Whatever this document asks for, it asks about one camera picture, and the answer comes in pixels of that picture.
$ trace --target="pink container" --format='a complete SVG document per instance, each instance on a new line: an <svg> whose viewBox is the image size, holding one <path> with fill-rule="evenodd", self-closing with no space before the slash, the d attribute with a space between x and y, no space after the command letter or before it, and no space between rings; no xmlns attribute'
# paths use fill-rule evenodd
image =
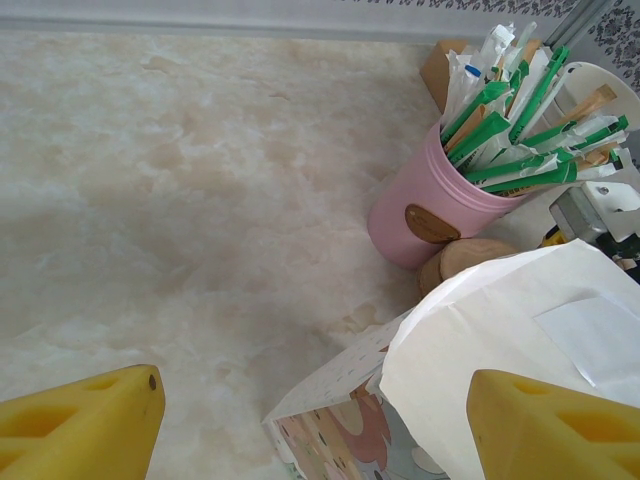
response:
<svg viewBox="0 0 640 480"><path fill-rule="evenodd" d="M415 270L450 241L473 237L523 198L498 197L465 180L442 149L437 123L373 206L367 228L382 256Z"/></svg>

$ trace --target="beige marble surface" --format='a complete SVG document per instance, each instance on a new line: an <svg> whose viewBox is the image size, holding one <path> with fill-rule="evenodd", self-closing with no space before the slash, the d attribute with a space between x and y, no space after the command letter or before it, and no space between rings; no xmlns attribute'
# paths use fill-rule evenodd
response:
<svg viewBox="0 0 640 480"><path fill-rule="evenodd" d="M437 117L428 48L0 40L0 398L153 363L150 479L285 478L262 416L416 299L365 219Z"/></svg>

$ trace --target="oval label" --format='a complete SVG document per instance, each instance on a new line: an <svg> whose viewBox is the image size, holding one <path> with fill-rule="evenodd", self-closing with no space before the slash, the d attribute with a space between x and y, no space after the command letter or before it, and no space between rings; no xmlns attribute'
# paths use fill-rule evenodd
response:
<svg viewBox="0 0 640 480"><path fill-rule="evenodd" d="M460 238L460 232L440 217L419 205L411 204L404 211L411 233L428 243L449 243Z"/></svg>

